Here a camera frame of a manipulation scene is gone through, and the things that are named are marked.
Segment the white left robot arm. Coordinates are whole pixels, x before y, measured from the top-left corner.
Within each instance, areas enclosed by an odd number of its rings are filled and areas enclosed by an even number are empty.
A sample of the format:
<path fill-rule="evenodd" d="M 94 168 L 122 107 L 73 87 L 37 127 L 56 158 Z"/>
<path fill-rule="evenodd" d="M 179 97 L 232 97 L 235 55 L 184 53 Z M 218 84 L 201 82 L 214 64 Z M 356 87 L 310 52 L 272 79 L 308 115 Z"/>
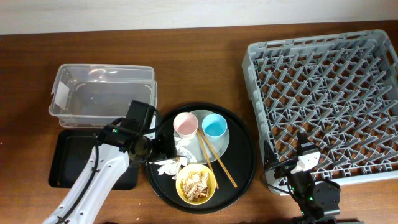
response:
<path fill-rule="evenodd" d="M 127 115 L 93 136 L 94 147 L 67 196 L 45 223 L 93 223 L 111 189 L 129 167 L 173 159 L 171 134 L 159 134 L 161 115 L 150 104 L 132 101 Z"/>

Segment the food scraps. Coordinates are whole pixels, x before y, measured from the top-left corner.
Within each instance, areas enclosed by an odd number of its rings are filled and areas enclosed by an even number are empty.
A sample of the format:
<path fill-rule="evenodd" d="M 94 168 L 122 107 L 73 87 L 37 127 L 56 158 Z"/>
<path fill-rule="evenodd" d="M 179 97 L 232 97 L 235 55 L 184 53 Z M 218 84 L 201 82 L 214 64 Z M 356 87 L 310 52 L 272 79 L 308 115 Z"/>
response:
<path fill-rule="evenodd" d="M 208 178 L 207 172 L 189 172 L 180 184 L 184 197 L 188 201 L 199 202 L 209 196 Z"/>

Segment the white napkin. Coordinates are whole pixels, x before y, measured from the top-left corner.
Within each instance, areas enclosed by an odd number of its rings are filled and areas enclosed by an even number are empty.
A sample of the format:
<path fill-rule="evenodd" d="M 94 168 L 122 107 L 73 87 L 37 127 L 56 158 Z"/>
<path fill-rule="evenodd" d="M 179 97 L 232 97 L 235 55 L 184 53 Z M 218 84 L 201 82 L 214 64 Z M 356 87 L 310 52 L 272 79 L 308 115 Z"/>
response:
<path fill-rule="evenodd" d="M 182 139 L 181 137 L 174 137 L 177 156 L 174 159 L 167 159 L 165 161 L 153 162 L 151 164 L 159 165 L 157 169 L 158 175 L 169 175 L 172 179 L 177 178 L 182 166 L 197 163 L 196 157 L 187 149 L 191 140 Z"/>

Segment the yellow bowl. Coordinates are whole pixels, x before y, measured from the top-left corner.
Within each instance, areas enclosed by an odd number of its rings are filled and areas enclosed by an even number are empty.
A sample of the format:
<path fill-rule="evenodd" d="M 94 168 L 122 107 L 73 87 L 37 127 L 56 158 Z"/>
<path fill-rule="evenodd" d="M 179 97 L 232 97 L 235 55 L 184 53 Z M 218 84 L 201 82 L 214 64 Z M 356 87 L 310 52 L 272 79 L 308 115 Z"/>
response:
<path fill-rule="evenodd" d="M 177 174 L 175 187 L 178 196 L 190 205 L 202 205 L 216 190 L 214 173 L 203 164 L 189 164 Z"/>

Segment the pink cup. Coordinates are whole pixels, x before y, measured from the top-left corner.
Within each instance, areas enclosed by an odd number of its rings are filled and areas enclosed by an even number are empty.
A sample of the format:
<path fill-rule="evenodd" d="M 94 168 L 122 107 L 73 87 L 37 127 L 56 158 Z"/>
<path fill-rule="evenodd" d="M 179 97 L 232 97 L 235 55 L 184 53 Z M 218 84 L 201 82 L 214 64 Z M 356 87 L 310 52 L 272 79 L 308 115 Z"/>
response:
<path fill-rule="evenodd" d="M 192 140 L 198 129 L 197 117 L 189 112 L 180 113 L 174 118 L 173 128 L 182 139 Z"/>

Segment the blue cup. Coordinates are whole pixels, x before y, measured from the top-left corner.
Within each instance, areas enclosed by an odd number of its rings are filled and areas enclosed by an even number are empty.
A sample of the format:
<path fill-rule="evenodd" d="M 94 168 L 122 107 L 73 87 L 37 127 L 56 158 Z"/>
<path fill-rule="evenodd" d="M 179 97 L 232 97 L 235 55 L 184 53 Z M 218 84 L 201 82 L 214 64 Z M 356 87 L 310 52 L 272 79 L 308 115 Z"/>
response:
<path fill-rule="evenodd" d="M 202 121 L 201 128 L 206 138 L 212 142 L 220 140 L 228 129 L 226 119 L 220 114 L 209 114 Z"/>

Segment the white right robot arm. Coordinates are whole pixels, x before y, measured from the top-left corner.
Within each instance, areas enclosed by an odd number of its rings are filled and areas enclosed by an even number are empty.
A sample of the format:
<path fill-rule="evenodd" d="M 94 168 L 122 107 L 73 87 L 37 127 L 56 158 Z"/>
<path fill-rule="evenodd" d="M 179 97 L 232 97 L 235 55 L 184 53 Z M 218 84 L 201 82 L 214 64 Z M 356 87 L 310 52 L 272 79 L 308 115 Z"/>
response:
<path fill-rule="evenodd" d="M 359 223 L 359 220 L 337 220 L 340 214 L 341 187 L 328 179 L 315 180 L 311 170 L 320 160 L 320 147 L 304 134 L 297 133 L 296 156 L 278 162 L 271 145 L 265 141 L 266 164 L 261 181 L 270 189 L 287 194 L 298 204 L 301 216 L 293 217 L 292 223 Z"/>

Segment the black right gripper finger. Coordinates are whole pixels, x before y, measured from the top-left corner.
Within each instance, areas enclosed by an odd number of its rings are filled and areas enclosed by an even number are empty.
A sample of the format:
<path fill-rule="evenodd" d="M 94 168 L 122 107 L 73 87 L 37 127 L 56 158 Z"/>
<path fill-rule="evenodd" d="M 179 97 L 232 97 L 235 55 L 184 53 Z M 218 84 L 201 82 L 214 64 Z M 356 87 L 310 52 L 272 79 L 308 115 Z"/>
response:
<path fill-rule="evenodd" d="M 264 141 L 264 168 L 268 169 L 279 163 L 278 158 L 275 156 L 272 147 L 267 140 Z"/>
<path fill-rule="evenodd" d="M 297 139 L 297 154 L 311 154 L 318 151 L 318 147 L 313 142 L 309 141 L 304 134 L 298 132 Z"/>

